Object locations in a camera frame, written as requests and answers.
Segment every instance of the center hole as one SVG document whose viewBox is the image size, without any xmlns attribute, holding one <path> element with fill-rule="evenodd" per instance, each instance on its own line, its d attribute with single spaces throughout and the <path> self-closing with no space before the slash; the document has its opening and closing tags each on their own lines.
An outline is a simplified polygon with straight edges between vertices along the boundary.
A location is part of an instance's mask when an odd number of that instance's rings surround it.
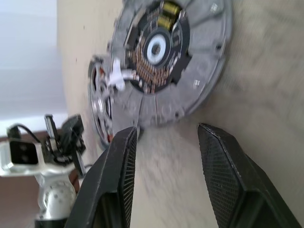
<svg viewBox="0 0 304 228">
<path fill-rule="evenodd" d="M 154 44 L 153 47 L 152 47 L 152 54 L 153 55 L 158 55 L 159 52 L 161 51 L 161 46 L 160 44 Z"/>
</svg>

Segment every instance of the yellow capacitor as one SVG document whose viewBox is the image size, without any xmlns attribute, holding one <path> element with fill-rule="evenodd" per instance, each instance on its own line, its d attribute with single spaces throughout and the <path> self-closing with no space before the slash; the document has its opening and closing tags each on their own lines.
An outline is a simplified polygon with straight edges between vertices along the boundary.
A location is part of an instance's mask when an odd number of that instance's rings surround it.
<svg viewBox="0 0 304 228">
<path fill-rule="evenodd" d="M 180 12 L 180 8 L 178 6 L 169 2 L 165 2 L 162 9 L 173 15 L 177 15 Z"/>
<path fill-rule="evenodd" d="M 172 20 L 170 20 L 168 17 L 164 17 L 161 15 L 158 17 L 158 20 L 157 20 L 158 26 L 162 26 L 162 27 L 166 28 L 167 30 L 170 30 L 172 24 L 173 24 Z"/>
</svg>

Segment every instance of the white ring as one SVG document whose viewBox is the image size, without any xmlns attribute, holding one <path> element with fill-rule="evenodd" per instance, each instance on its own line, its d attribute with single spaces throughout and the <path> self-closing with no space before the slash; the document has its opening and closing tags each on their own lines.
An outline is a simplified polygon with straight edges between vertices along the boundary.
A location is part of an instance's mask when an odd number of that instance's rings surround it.
<svg viewBox="0 0 304 228">
<path fill-rule="evenodd" d="M 160 51 L 156 55 L 152 53 L 152 48 L 154 45 L 159 45 L 160 46 Z M 147 58 L 148 61 L 152 64 L 158 64 L 163 56 L 165 55 L 166 52 L 166 40 L 165 37 L 162 35 L 156 35 L 153 37 L 148 45 L 148 50 L 147 50 Z"/>
</svg>

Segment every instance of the mounting hole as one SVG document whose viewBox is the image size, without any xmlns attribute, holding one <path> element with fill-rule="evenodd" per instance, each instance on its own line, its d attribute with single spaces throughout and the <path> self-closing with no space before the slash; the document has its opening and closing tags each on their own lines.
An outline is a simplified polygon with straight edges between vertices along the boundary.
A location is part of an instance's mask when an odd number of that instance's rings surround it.
<svg viewBox="0 0 304 228">
<path fill-rule="evenodd" d="M 109 98 L 105 101 L 105 111 L 107 115 L 110 117 L 110 119 L 112 119 L 111 100 Z"/>
<path fill-rule="evenodd" d="M 93 78 L 92 78 L 92 82 L 93 82 L 93 87 L 94 87 L 94 90 L 96 91 L 96 68 L 94 69 L 93 71 Z"/>
<path fill-rule="evenodd" d="M 216 47 L 215 47 L 215 49 L 217 51 L 220 51 L 222 49 L 222 45 L 221 44 L 217 44 Z"/>
<path fill-rule="evenodd" d="M 99 118 L 97 119 L 97 122 L 98 122 L 99 127 L 101 127 L 101 122 L 100 122 Z"/>
<path fill-rule="evenodd" d="M 153 55 L 158 55 L 160 51 L 161 51 L 160 44 L 159 43 L 154 44 L 153 47 L 152 47 L 152 54 Z"/>
</svg>

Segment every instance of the beige table surface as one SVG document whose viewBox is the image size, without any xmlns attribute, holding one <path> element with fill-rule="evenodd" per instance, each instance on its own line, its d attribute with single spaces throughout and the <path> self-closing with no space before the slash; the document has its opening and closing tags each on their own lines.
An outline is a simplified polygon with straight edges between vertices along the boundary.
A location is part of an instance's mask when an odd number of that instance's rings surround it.
<svg viewBox="0 0 304 228">
<path fill-rule="evenodd" d="M 87 108 L 87 69 L 105 53 L 121 0 L 59 0 L 58 46 L 69 114 L 85 122 L 86 162 L 100 151 Z M 304 226 L 304 1 L 235 0 L 234 37 L 212 96 L 138 143 L 132 228 L 216 228 L 202 174 L 199 122 L 234 134 Z"/>
</svg>

